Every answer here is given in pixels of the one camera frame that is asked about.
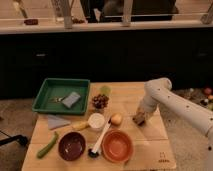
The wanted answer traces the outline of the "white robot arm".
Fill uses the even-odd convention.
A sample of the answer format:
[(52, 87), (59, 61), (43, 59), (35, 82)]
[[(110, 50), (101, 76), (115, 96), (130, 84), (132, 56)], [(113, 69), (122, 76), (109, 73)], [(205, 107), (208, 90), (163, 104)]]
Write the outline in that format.
[(185, 119), (209, 140), (205, 171), (213, 171), (213, 112), (171, 92), (172, 82), (158, 78), (144, 83), (145, 95), (139, 103), (133, 121), (141, 125), (149, 120), (159, 103)]

